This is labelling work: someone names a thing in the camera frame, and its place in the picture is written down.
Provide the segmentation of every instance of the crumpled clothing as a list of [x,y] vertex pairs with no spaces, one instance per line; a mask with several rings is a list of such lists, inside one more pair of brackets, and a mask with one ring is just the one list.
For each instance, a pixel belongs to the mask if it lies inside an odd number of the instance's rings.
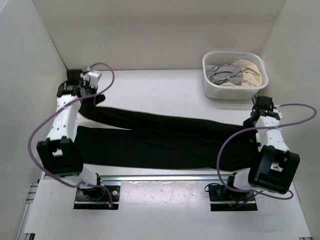
[[205,71],[208,79],[214,84],[222,85],[224,83],[232,83],[233,85],[241,85],[243,73],[235,64],[225,64],[223,66],[206,65]]

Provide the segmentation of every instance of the white plastic basket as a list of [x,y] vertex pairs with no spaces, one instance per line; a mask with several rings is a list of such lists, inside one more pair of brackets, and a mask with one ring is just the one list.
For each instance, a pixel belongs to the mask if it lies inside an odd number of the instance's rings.
[[[222,66],[232,64],[240,59],[248,60],[257,65],[262,75],[261,86],[221,86],[212,83],[206,74],[206,65]],[[262,59],[247,51],[211,51],[202,59],[203,88],[208,98],[219,100],[250,100],[260,89],[268,85],[269,79]]]

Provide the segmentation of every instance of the purple hose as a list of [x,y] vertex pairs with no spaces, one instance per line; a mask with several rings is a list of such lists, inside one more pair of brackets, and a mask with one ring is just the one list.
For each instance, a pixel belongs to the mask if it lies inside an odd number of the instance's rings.
[[[262,191],[256,191],[256,190],[241,190],[241,189],[237,189],[237,188],[234,188],[234,187],[231,187],[231,186],[228,186],[224,180],[222,179],[222,176],[221,176],[221,173],[220,173],[220,159],[221,159],[221,154],[224,150],[224,148],[226,147],[226,145],[236,136],[240,135],[240,134],[243,134],[243,133],[246,133],[246,132],[249,132],[249,131],[254,131],[254,130],[261,130],[261,129],[277,129],[277,128],[283,128],[283,127],[288,127],[288,126],[294,126],[294,125],[298,125],[298,124],[303,124],[303,123],[306,123],[308,121],[310,121],[311,119],[313,119],[316,115],[317,115],[317,110],[313,107],[313,106],[310,106],[310,105],[307,105],[307,104],[302,104],[302,103],[288,103],[288,104],[283,104],[283,105],[280,105],[280,107],[286,107],[286,106],[303,106],[303,107],[307,107],[309,109],[312,109],[313,110],[313,115],[304,119],[304,120],[301,120],[301,121],[297,121],[297,122],[292,122],[292,123],[286,123],[286,124],[281,124],[281,125],[278,125],[278,126],[260,126],[260,127],[249,127],[249,128],[246,128],[246,129],[243,129],[243,130],[240,130],[240,131],[237,131],[236,133],[232,134],[221,146],[220,150],[219,150],[219,153],[218,153],[218,156],[216,158],[216,172],[218,174],[218,177],[221,181],[221,183],[229,190],[231,191],[234,191],[234,192],[238,192],[238,193],[248,193],[248,192],[256,192],[257,194],[255,194],[254,196],[251,197],[254,198],[256,195],[258,194],[261,194],[263,196],[266,196],[266,197],[270,197],[270,198],[273,198],[273,199],[278,199],[278,200],[289,200],[289,199],[292,199],[294,197],[294,193],[292,191],[288,191],[291,193],[291,196],[289,197],[278,197],[278,196],[272,196],[272,195],[269,195],[269,194],[266,194],[266,193],[263,193]],[[243,202],[241,203],[238,207],[244,205],[246,202]]]
[[115,72],[113,71],[113,69],[112,69],[108,64],[106,64],[106,63],[104,63],[104,62],[97,62],[97,63],[95,63],[95,64],[92,64],[92,65],[89,67],[89,69],[91,69],[92,67],[94,67],[94,66],[96,66],[96,65],[104,65],[104,66],[106,66],[108,69],[110,69],[110,71],[111,71],[111,73],[112,73],[112,81],[111,81],[111,83],[110,83],[105,89],[103,89],[102,91],[100,91],[100,92],[98,92],[98,93],[96,93],[96,94],[91,94],[91,95],[83,96],[83,97],[80,97],[80,98],[77,98],[77,99],[74,99],[74,100],[68,102],[68,103],[65,104],[63,107],[61,107],[58,111],[56,111],[54,114],[52,114],[51,116],[49,116],[46,120],[44,120],[44,121],[31,133],[31,135],[30,135],[30,137],[29,137],[29,140],[28,140],[28,153],[29,153],[32,161],[35,163],[35,165],[37,165],[38,168],[40,168],[42,171],[44,171],[44,172],[45,172],[48,176],[50,176],[51,178],[57,180],[58,182],[66,185],[66,186],[68,186],[68,187],[70,187],[70,188],[78,188],[81,184],[86,185],[86,186],[89,186],[89,187],[91,187],[91,188],[103,188],[103,189],[107,192],[107,194],[108,194],[108,196],[109,196],[109,198],[110,198],[109,203],[112,204],[112,203],[113,203],[113,202],[112,202],[112,196],[111,196],[111,193],[110,193],[110,191],[109,191],[109,189],[108,189],[107,187],[105,187],[105,186],[103,186],[103,185],[92,185],[92,184],[88,184],[88,183],[85,183],[85,182],[80,182],[80,183],[78,183],[77,185],[73,185],[73,184],[70,184],[70,183],[68,183],[68,182],[66,182],[66,181],[63,181],[60,176],[55,175],[55,174],[49,172],[47,169],[45,169],[45,168],[41,165],[41,163],[37,160],[37,158],[35,157],[35,155],[34,155],[33,152],[32,152],[32,140],[33,140],[34,136],[35,136],[36,133],[37,133],[45,124],[47,124],[51,119],[53,119],[55,116],[57,116],[59,113],[61,113],[66,107],[69,107],[70,105],[72,105],[72,104],[75,103],[75,102],[78,102],[78,101],[81,101],[81,100],[84,100],[84,99],[95,98],[95,97],[103,94],[105,91],[107,91],[107,90],[114,84],[114,82],[115,82]]

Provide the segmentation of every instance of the purple cable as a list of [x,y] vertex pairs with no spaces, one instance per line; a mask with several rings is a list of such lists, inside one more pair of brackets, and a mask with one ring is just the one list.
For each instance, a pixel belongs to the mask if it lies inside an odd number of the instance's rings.
[[[304,119],[304,120],[301,120],[301,121],[297,121],[297,122],[292,122],[292,123],[286,123],[286,124],[281,124],[281,125],[278,125],[278,126],[260,126],[260,127],[249,127],[249,128],[246,128],[246,129],[242,129],[240,131],[237,131],[236,133],[232,134],[221,146],[220,150],[219,150],[219,153],[218,153],[218,156],[216,158],[216,172],[218,174],[218,177],[221,181],[221,183],[229,190],[231,191],[234,191],[234,192],[238,192],[238,193],[248,193],[248,192],[256,192],[257,194],[255,194],[254,196],[251,197],[254,198],[256,195],[258,194],[261,194],[263,196],[266,196],[266,197],[270,197],[270,198],[273,198],[273,199],[278,199],[278,200],[289,200],[289,199],[292,199],[294,197],[294,193],[290,190],[288,190],[289,193],[291,193],[291,196],[289,197],[278,197],[278,196],[272,196],[272,195],[269,195],[269,194],[266,194],[266,193],[263,193],[263,191],[256,191],[256,190],[242,190],[242,189],[237,189],[237,188],[234,188],[234,187],[230,187],[228,186],[224,180],[222,179],[222,176],[221,176],[221,173],[220,173],[220,159],[221,159],[221,154],[224,150],[224,148],[226,147],[226,145],[236,136],[240,135],[240,134],[243,134],[243,133],[246,133],[246,132],[249,132],[249,131],[254,131],[254,130],[261,130],[261,129],[277,129],[277,128],[284,128],[284,127],[289,127],[289,126],[294,126],[294,125],[298,125],[298,124],[303,124],[303,123],[306,123],[308,121],[310,121],[311,119],[313,119],[316,115],[317,115],[317,109],[315,109],[313,106],[310,106],[310,105],[307,105],[307,104],[303,104],[303,103],[288,103],[288,104],[283,104],[283,105],[280,105],[280,107],[286,107],[286,106],[303,106],[303,107],[307,107],[309,109],[312,109],[313,110],[313,115]],[[240,207],[240,206],[243,206],[244,204],[246,203],[243,202],[241,203],[239,206],[237,207]]]
[[94,66],[96,65],[104,65],[106,66],[108,69],[110,69],[111,73],[112,73],[112,81],[111,83],[105,88],[103,89],[102,91],[96,93],[96,94],[91,94],[91,95],[87,95],[87,96],[83,96],[83,97],[80,97],[80,98],[77,98],[77,99],[74,99],[68,103],[66,103],[63,107],[61,107],[58,111],[56,111],[54,114],[52,114],[51,116],[49,116],[46,120],[44,120],[30,135],[29,137],[29,140],[28,140],[28,153],[32,159],[32,161],[35,163],[35,165],[37,165],[38,168],[40,168],[42,171],[44,171],[48,176],[50,176],[51,178],[57,180],[58,182],[70,187],[70,188],[78,188],[81,184],[83,185],[86,185],[86,186],[89,186],[91,188],[102,188],[104,189],[109,198],[110,198],[110,201],[109,201],[109,204],[112,204],[112,196],[111,196],[111,193],[109,191],[109,189],[103,185],[92,185],[92,184],[88,184],[88,183],[85,183],[85,182],[80,182],[78,183],[77,185],[73,185],[73,184],[70,184],[66,181],[63,181],[60,176],[58,175],[55,175],[51,172],[49,172],[47,169],[45,169],[41,163],[37,160],[37,158],[35,157],[35,155],[33,154],[32,152],[32,140],[34,138],[34,136],[36,135],[36,133],[45,125],[47,124],[51,119],[53,119],[55,116],[57,116],[59,113],[61,113],[66,107],[69,107],[70,105],[72,105],[73,103],[75,102],[78,102],[78,101],[81,101],[81,100],[84,100],[84,99],[90,99],[90,98],[95,98],[101,94],[103,94],[105,91],[107,91],[115,82],[115,72],[113,71],[113,69],[106,63],[104,62],[97,62],[95,64],[92,64],[88,69],[91,69],[93,68]]

